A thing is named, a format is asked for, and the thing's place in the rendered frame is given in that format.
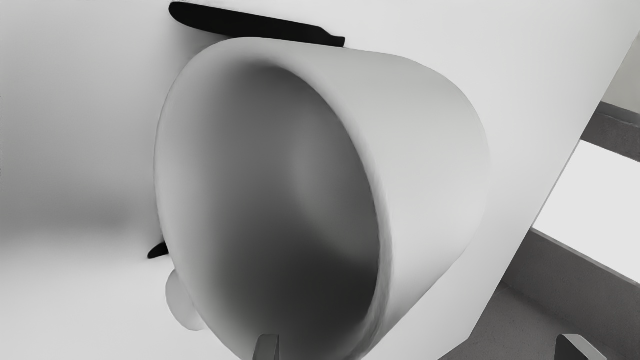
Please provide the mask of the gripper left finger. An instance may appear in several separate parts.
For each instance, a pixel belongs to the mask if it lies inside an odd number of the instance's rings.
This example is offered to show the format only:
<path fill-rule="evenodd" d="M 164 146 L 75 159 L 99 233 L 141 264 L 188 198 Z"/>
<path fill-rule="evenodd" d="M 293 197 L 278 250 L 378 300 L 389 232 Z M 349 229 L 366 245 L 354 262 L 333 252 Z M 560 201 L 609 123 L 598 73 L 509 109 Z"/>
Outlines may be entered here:
<path fill-rule="evenodd" d="M 256 341 L 253 360 L 281 360 L 281 340 L 276 333 L 263 333 Z"/>

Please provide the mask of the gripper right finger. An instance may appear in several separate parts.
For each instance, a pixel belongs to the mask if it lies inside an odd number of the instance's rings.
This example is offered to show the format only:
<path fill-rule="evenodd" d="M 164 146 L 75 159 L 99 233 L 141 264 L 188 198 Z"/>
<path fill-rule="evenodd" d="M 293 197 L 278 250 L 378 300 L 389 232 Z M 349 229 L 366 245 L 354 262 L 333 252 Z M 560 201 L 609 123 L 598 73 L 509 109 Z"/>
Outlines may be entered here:
<path fill-rule="evenodd" d="M 608 360 L 586 338 L 577 333 L 560 333 L 556 338 L 555 360 Z"/>

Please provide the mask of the white ceramic mug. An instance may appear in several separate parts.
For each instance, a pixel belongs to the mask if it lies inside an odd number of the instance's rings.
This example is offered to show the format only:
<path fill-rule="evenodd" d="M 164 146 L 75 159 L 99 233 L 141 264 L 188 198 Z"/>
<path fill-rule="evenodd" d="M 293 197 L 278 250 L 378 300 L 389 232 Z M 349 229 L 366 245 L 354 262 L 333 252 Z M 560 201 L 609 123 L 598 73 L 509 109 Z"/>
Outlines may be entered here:
<path fill-rule="evenodd" d="M 178 323 L 240 360 L 361 360 L 464 253 L 489 141 L 446 77 L 279 39 L 202 50 L 158 121 L 154 182 Z"/>

